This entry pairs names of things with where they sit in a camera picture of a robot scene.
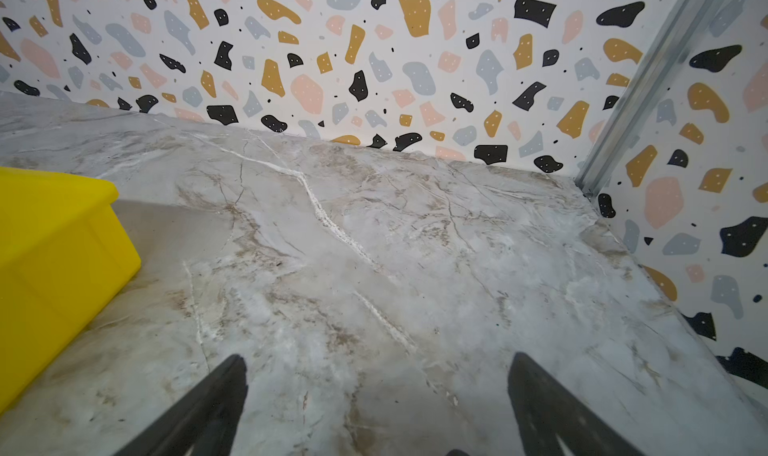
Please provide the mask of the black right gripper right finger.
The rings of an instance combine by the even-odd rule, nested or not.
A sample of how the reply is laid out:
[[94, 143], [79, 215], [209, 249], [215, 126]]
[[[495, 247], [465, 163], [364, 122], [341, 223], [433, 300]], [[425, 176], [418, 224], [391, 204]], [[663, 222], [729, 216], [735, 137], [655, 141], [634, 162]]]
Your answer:
[[524, 352], [513, 357], [507, 391], [527, 455], [640, 453]]

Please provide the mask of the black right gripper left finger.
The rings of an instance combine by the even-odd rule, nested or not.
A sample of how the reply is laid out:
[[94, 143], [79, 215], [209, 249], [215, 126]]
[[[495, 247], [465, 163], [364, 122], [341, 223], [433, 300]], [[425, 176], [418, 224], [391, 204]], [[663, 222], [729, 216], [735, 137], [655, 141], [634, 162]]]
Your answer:
[[117, 453], [230, 454], [248, 393], [246, 372], [242, 356], [229, 356]]

